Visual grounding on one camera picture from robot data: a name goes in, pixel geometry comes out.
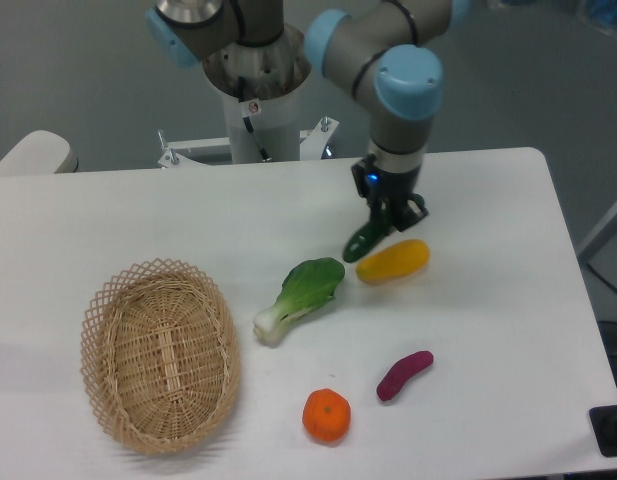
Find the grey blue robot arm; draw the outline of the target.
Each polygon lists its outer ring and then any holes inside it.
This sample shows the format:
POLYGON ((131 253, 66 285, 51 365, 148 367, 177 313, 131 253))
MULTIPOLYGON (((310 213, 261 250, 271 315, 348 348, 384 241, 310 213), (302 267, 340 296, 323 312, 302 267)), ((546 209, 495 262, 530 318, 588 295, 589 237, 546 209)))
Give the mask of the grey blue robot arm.
POLYGON ((382 1, 359 17, 330 9, 306 31, 284 20, 280 1, 158 1, 147 25, 179 65, 201 65, 236 105, 255 156, 274 158, 254 123, 312 73, 329 80, 371 119, 369 149, 352 169, 369 221, 384 233, 426 216, 415 185, 440 107, 444 71, 427 43, 457 26, 467 1, 382 1))

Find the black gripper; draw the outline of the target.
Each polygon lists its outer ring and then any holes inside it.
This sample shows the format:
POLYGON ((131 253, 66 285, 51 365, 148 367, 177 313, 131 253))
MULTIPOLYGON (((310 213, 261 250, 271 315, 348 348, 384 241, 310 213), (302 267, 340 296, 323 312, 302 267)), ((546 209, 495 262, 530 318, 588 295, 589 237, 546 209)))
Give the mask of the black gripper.
POLYGON ((393 227, 399 232, 428 216, 424 198, 414 193, 419 166, 408 171, 392 172, 375 157, 363 157, 351 167, 351 173, 358 195, 366 200, 370 220, 379 218, 382 203, 389 210, 393 227))

